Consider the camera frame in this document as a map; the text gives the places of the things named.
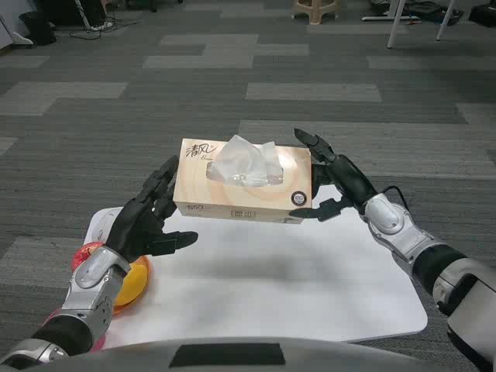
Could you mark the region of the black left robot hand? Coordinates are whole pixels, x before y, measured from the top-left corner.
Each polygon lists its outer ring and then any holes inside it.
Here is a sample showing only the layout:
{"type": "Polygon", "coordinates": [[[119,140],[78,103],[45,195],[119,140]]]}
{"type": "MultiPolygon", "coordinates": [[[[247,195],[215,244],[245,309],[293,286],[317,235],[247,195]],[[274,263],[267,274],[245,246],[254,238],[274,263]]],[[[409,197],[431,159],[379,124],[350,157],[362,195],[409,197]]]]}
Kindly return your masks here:
{"type": "Polygon", "coordinates": [[[163,256],[197,242],[196,232],[163,232],[165,220],[176,211],[174,177],[179,159],[169,158],[143,183],[112,223],[105,245],[129,263],[141,256],[163,256]]]}

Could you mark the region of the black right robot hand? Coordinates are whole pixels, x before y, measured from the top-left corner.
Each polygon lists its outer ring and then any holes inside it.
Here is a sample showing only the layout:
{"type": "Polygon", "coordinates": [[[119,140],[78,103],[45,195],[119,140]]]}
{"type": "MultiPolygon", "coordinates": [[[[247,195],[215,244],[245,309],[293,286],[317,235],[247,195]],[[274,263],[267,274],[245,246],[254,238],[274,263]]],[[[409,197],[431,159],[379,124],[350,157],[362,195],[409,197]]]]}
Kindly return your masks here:
{"type": "Polygon", "coordinates": [[[327,199],[320,202],[318,208],[297,208],[289,215],[324,222],[340,215],[345,208],[363,212],[366,202],[377,195],[377,191],[356,164],[347,156],[335,153],[330,144],[318,135],[295,128],[294,136],[317,160],[311,166],[312,196],[318,194],[321,186],[332,184],[340,192],[341,199],[327,199]]]}

